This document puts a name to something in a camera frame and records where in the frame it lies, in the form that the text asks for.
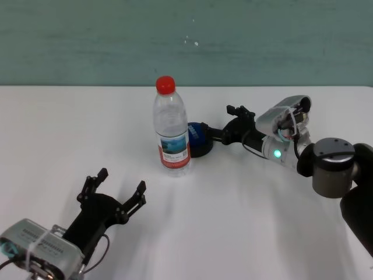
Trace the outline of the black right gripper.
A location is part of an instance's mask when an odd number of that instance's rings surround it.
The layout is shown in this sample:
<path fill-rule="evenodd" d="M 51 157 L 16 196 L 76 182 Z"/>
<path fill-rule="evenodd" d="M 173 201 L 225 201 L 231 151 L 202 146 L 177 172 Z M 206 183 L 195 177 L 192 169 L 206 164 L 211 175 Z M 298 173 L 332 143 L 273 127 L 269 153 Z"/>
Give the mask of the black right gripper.
<path fill-rule="evenodd" d="M 205 139 L 225 145 L 233 143 L 258 145 L 255 135 L 255 113 L 244 106 L 234 107 L 232 105 L 227 105 L 227 113 L 235 118 L 224 127 L 224 130 L 201 124 Z"/>

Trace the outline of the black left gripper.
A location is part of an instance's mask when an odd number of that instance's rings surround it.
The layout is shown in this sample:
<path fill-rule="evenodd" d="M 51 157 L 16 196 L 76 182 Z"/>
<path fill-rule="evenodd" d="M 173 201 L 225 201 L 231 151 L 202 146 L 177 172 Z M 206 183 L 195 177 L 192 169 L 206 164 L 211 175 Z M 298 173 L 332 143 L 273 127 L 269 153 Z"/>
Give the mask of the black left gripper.
<path fill-rule="evenodd" d="M 66 230 L 63 238 L 77 246 L 84 256 L 94 251 L 99 237 L 114 224 L 126 224 L 129 218 L 146 204 L 146 183 L 141 181 L 135 193 L 123 204 L 104 194 L 95 194 L 108 177 L 106 168 L 96 176 L 87 176 L 77 201 L 81 212 Z"/>

